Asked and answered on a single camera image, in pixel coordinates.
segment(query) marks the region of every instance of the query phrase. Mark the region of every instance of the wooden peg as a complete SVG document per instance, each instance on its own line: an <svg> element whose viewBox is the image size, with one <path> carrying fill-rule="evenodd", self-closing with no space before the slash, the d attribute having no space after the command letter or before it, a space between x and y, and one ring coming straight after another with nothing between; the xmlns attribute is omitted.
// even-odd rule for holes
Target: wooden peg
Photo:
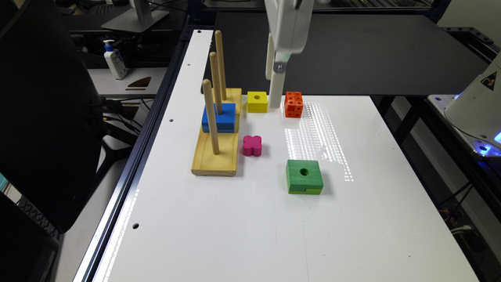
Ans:
<svg viewBox="0 0 501 282"><path fill-rule="evenodd" d="M216 53L218 54L219 80L221 84L221 98L224 101L226 101L225 57L222 51L221 31L216 31L215 37L216 37Z"/></svg>
<svg viewBox="0 0 501 282"><path fill-rule="evenodd" d="M209 133L211 134L212 153L219 154L218 126L216 125L216 116L214 115L211 81L204 79L204 81L202 81L202 88L204 89L205 107L207 108L207 119L209 120Z"/></svg>
<svg viewBox="0 0 501 282"><path fill-rule="evenodd" d="M216 103L216 114L222 114L221 106L221 86L219 84L218 55L216 52L209 54L211 59L212 81L214 82L214 102Z"/></svg>

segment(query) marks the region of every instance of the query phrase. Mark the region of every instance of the blue light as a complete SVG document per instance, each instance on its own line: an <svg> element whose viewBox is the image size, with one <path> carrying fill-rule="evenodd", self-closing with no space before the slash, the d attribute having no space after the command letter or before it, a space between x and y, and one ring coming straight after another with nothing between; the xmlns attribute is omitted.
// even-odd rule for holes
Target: blue light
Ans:
<svg viewBox="0 0 501 282"><path fill-rule="evenodd" d="M498 133L498 135L496 137L494 137L494 140L497 142L497 143L501 143L501 132Z"/></svg>
<svg viewBox="0 0 501 282"><path fill-rule="evenodd" d="M480 154L486 155L489 152L489 150L491 150L491 147L485 146L485 150L480 149Z"/></svg>

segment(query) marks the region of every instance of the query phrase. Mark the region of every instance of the green block with hole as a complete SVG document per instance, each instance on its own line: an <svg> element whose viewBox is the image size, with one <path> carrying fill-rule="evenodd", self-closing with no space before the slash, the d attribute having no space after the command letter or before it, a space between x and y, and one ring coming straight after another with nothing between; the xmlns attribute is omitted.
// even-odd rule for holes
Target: green block with hole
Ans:
<svg viewBox="0 0 501 282"><path fill-rule="evenodd" d="M288 160L286 173L289 193L319 195L322 192L322 173L318 161Z"/></svg>

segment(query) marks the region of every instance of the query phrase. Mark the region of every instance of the orange cube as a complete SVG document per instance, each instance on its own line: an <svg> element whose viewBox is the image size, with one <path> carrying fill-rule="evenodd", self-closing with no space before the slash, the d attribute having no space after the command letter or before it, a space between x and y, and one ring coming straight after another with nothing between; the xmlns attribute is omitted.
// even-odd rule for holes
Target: orange cube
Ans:
<svg viewBox="0 0 501 282"><path fill-rule="evenodd" d="M285 117L300 118L303 113L303 95L301 92L286 92L285 93Z"/></svg>

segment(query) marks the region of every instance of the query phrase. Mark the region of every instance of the pink cross-shaped block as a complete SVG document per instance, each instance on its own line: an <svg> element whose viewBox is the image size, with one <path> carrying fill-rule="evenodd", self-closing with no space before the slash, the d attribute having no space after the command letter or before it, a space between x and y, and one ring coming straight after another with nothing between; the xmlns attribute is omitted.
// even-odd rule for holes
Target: pink cross-shaped block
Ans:
<svg viewBox="0 0 501 282"><path fill-rule="evenodd" d="M260 136L244 136L243 138L243 155L256 157L261 156L261 137Z"/></svg>

